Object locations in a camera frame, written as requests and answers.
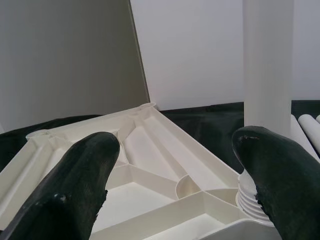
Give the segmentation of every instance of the black fabric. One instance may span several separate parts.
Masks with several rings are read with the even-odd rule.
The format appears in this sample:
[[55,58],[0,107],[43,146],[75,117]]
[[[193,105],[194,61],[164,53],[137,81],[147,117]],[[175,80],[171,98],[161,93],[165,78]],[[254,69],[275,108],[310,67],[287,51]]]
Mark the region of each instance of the black fabric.
[[[310,114],[315,118],[320,114],[320,100],[294,100],[292,101],[291,112],[296,118],[303,114]],[[167,110],[162,111],[162,113],[238,173],[243,171],[243,167],[234,155],[231,145],[233,132],[244,126],[243,102]],[[98,116],[88,115],[55,119],[0,134],[0,171],[27,142],[27,134]]]

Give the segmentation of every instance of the white backdrop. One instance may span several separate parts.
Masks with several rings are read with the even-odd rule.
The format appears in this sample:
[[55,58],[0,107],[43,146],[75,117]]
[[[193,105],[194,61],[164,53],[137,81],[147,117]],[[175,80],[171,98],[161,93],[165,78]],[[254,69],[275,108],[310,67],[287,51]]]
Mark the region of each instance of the white backdrop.
[[[243,101],[242,0],[131,0],[151,101]],[[320,1],[295,0],[292,98],[320,99]]]

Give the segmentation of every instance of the white cylinder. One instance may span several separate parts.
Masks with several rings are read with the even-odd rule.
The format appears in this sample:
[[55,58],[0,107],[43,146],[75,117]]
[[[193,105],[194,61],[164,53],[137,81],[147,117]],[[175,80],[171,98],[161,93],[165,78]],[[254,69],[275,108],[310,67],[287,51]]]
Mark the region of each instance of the white cylinder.
[[297,119],[293,115],[291,115],[291,131],[290,132],[291,132],[291,139],[296,141],[298,144],[300,144],[311,156],[313,156],[318,162],[320,162],[320,159],[316,154],[316,151],[312,147],[307,136],[305,135],[304,131],[300,127]]
[[320,153],[320,123],[308,114],[301,115],[298,121],[312,145]]
[[290,137],[294,0],[243,0],[244,125]]

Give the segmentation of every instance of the black tablecloth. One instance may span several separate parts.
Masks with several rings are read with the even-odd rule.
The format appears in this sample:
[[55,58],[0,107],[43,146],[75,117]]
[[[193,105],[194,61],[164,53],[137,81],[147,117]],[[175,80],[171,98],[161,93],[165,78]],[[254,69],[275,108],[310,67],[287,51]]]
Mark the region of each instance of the black tablecloth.
[[[320,100],[292,101],[291,112],[296,118],[302,114],[316,117],[320,114]],[[242,172],[243,167],[232,150],[231,137],[236,129],[244,125],[243,102],[167,110],[162,113],[238,173]],[[0,171],[27,142],[27,134],[98,116],[60,118],[0,134]]]

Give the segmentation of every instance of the white plastic tray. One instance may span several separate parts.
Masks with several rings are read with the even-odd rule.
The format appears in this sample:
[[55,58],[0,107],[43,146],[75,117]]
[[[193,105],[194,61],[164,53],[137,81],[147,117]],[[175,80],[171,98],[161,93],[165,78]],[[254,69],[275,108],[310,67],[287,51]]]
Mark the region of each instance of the white plastic tray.
[[29,134],[0,173],[0,229],[73,143],[100,131],[120,154],[91,240],[279,238],[237,207],[239,175],[151,103]]

